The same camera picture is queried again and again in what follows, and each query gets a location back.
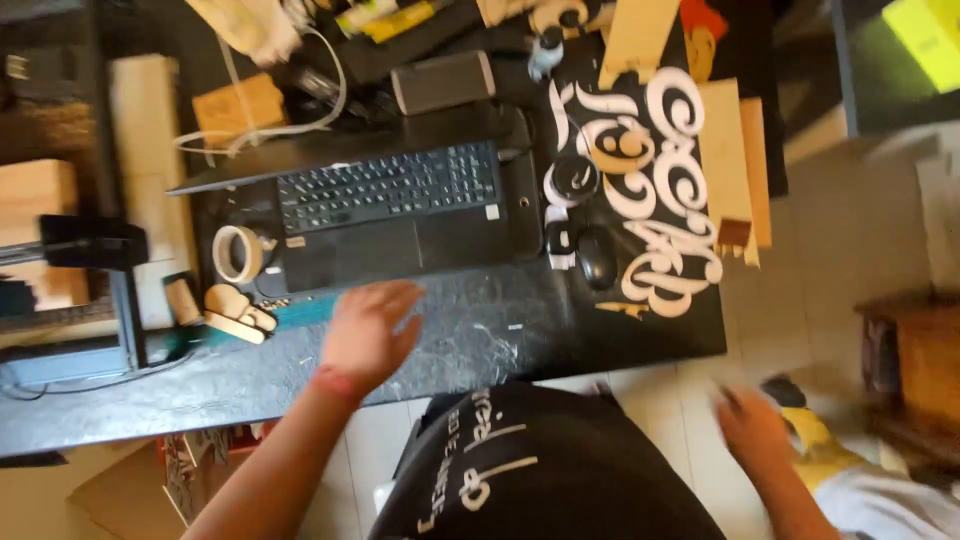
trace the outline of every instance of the tape roll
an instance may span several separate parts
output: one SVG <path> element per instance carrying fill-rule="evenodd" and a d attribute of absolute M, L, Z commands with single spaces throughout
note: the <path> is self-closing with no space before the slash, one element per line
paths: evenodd
<path fill-rule="evenodd" d="M 230 261 L 230 245 L 233 238 L 243 243 L 244 264 L 237 270 Z M 213 236 L 213 266 L 220 277 L 231 283 L 249 283 L 260 273 L 263 266 L 263 246 L 256 233 L 246 227 L 226 225 Z"/>

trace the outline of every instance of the touchpad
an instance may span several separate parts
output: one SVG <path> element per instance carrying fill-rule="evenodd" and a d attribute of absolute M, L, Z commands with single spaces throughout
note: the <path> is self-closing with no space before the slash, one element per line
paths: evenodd
<path fill-rule="evenodd" d="M 417 229 L 411 219 L 391 219 L 287 239 L 287 290 L 389 280 L 420 270 Z"/>

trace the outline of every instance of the black desk surface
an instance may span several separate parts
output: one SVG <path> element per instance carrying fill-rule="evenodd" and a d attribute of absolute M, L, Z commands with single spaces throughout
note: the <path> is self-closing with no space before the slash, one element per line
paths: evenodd
<path fill-rule="evenodd" d="M 161 0 L 149 5 L 156 20 L 150 19 L 146 26 L 161 37 L 159 52 L 180 60 L 181 111 L 186 107 L 189 112 L 190 95 L 227 82 L 215 38 L 185 3 Z M 136 24 L 144 22 L 138 19 Z M 588 51 L 598 43 L 596 36 L 590 37 L 583 44 L 572 44 L 568 54 L 576 58 L 581 54 L 578 48 Z M 664 63 L 685 65 L 683 46 L 678 24 Z M 498 62 L 495 70 L 507 75 L 501 77 L 503 81 L 528 84 L 523 60 Z M 563 66 L 560 73 L 572 80 L 564 75 Z M 537 96 L 532 107 L 546 100 L 546 86 L 537 86 L 537 92 L 530 94 L 506 82 L 502 90 L 520 96 L 517 100 Z M 545 132 L 554 133 L 551 115 L 541 115 L 540 121 Z M 639 121 L 649 125 L 648 117 L 641 116 Z M 189 118 L 181 121 L 185 131 L 191 122 Z M 539 145 L 538 175 L 550 162 L 543 157 L 551 151 L 549 147 L 556 152 L 553 140 Z M 574 219 L 603 221 L 598 215 L 591 211 Z M 199 243 L 204 245 L 204 240 L 200 238 Z M 644 250 L 642 244 L 624 249 L 630 258 Z M 699 271 L 704 271 L 702 262 Z M 650 312 L 637 321 L 594 308 L 596 302 L 618 300 L 619 291 L 592 293 L 579 271 L 552 271 L 545 257 L 427 276 L 420 282 L 428 290 L 420 307 L 425 315 L 420 344 L 401 369 L 369 396 L 368 405 L 471 389 L 507 378 L 552 379 L 726 351 L 715 285 L 696 294 L 692 307 L 681 317 L 668 319 Z M 238 341 L 204 346 L 182 365 L 143 380 L 84 394 L 48 395 L 29 403 L 0 400 L 4 434 L 0 455 L 280 416 L 316 367 L 324 333 L 325 325 L 320 324 L 279 332 L 259 346 Z"/>
<path fill-rule="evenodd" d="M 834 2 L 850 136 L 960 118 L 960 90 L 941 94 L 881 16 L 892 0 Z"/>

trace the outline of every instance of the computer mouse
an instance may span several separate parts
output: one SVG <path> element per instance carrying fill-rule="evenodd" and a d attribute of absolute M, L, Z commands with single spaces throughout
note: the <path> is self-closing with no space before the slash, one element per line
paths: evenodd
<path fill-rule="evenodd" d="M 587 285 L 595 291 L 603 291 L 616 283 L 616 253 L 613 239 L 603 227 L 590 226 L 577 235 L 577 258 Z"/>

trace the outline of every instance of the red wristband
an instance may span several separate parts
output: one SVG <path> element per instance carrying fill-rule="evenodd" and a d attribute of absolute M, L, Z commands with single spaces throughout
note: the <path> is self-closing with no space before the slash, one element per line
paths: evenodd
<path fill-rule="evenodd" d="M 353 383 L 343 375 L 337 373 L 331 366 L 321 365 L 313 372 L 310 384 L 314 388 L 322 388 L 337 394 L 354 403 L 360 403 L 363 396 L 359 395 Z"/>

